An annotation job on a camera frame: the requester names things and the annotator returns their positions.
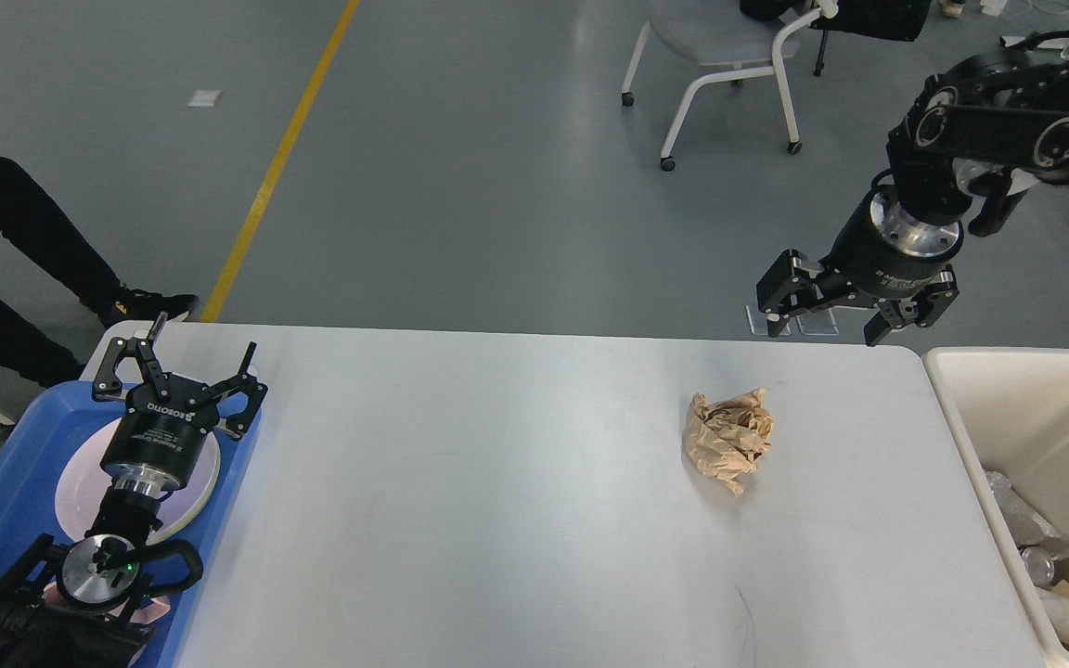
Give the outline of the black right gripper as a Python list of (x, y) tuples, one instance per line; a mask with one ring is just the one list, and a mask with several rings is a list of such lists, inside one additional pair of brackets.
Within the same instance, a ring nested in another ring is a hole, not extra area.
[(803, 333), (836, 333), (832, 312), (869, 309), (869, 295), (878, 300), (864, 326), (866, 346), (897, 330), (929, 328), (959, 296), (947, 263), (963, 240), (959, 221), (924, 223), (902, 206), (895, 186), (879, 186), (861, 200), (822, 263), (789, 249), (768, 267), (755, 288), (759, 331), (780, 338), (796, 321)]

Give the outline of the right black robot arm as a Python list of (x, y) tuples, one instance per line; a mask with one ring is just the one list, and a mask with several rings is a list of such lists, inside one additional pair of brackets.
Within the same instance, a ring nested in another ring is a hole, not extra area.
[(952, 261), (991, 237), (1038, 183), (1069, 186), (1069, 58), (1034, 50), (1069, 31), (1034, 33), (930, 76), (888, 133), (888, 164), (828, 253), (785, 250), (756, 284), (764, 333), (834, 308), (870, 310), (866, 345), (928, 328), (960, 293)]

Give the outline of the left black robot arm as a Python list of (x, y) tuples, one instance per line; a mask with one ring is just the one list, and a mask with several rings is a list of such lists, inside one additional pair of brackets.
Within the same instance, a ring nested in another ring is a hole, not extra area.
[(177, 375), (164, 322), (45, 391), (0, 452), (0, 667), (170, 667), (268, 386)]

